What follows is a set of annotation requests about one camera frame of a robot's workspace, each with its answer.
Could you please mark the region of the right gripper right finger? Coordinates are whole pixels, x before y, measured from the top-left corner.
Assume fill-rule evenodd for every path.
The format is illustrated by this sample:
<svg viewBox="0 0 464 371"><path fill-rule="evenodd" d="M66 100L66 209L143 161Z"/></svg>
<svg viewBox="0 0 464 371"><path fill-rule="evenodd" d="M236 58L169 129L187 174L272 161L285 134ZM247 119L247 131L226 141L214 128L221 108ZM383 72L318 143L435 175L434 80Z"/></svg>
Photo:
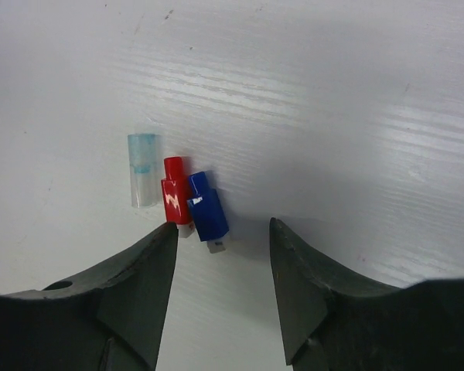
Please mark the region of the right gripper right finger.
<svg viewBox="0 0 464 371"><path fill-rule="evenodd" d="M285 361L294 370L464 370L464 278L397 288L269 223Z"/></svg>

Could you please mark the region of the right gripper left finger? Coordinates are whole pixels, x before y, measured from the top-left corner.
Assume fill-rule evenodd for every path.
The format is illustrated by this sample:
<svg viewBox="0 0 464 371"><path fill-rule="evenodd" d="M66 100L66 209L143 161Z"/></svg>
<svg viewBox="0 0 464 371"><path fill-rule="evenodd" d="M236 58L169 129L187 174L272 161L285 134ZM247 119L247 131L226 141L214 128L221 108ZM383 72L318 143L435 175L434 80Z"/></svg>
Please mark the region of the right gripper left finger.
<svg viewBox="0 0 464 371"><path fill-rule="evenodd" d="M42 290L0 295L0 370L154 370L177 245L166 223Z"/></svg>

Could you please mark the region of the red marker cap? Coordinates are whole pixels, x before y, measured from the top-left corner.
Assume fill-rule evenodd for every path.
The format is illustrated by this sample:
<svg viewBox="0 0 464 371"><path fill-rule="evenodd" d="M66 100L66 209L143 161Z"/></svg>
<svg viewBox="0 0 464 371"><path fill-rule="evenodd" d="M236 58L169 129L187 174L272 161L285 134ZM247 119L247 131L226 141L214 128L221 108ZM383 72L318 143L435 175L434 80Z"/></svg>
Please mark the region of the red marker cap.
<svg viewBox="0 0 464 371"><path fill-rule="evenodd" d="M165 177L161 180L161 187L165 217L168 222L176 224L180 238L187 238L194 231L194 223L187 204L191 189L183 159L167 157L163 165Z"/></svg>

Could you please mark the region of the blue marker cap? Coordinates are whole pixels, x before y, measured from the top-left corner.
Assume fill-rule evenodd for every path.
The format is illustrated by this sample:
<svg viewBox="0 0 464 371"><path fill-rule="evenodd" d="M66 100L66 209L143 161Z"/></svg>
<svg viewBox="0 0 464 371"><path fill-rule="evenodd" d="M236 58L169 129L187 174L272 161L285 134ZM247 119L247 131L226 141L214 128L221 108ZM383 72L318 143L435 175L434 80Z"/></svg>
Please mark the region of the blue marker cap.
<svg viewBox="0 0 464 371"><path fill-rule="evenodd" d="M200 241L212 254L225 251L230 229L217 190L205 172L194 173L188 180L192 195L187 204Z"/></svg>

